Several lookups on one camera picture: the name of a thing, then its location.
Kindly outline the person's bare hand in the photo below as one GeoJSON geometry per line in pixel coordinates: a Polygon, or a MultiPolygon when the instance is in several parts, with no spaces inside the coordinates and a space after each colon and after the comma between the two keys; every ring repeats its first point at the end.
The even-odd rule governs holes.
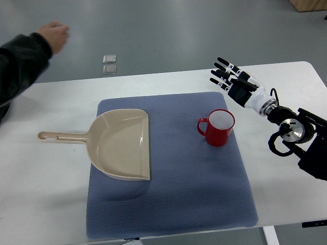
{"type": "Polygon", "coordinates": [[[52,21],[41,26],[37,31],[49,44],[52,54],[59,53],[69,38],[69,26],[59,21],[52,21]]]}

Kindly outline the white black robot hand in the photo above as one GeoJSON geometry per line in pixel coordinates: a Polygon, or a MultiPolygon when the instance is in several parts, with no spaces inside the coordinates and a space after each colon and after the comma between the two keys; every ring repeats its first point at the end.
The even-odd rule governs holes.
{"type": "Polygon", "coordinates": [[[267,94],[256,78],[221,57],[217,60],[210,81],[227,92],[238,105],[251,108],[261,116],[268,116],[278,106],[277,99],[267,94]]]}

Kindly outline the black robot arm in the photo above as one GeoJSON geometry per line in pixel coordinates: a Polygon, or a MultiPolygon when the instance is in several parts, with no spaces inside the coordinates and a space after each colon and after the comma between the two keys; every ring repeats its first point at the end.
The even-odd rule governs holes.
{"type": "Polygon", "coordinates": [[[296,114],[281,106],[274,88],[270,95],[273,103],[265,115],[279,129],[268,140],[269,149],[281,157],[296,155],[301,170],[326,180],[326,120],[302,108],[296,114]]]}

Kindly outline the black jacket forearm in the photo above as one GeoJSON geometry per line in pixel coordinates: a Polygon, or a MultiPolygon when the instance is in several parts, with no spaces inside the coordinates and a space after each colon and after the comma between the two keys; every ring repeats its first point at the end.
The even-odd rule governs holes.
{"type": "Polygon", "coordinates": [[[48,68],[52,50],[38,33],[20,34],[1,46],[1,118],[13,99],[28,89],[48,68]]]}

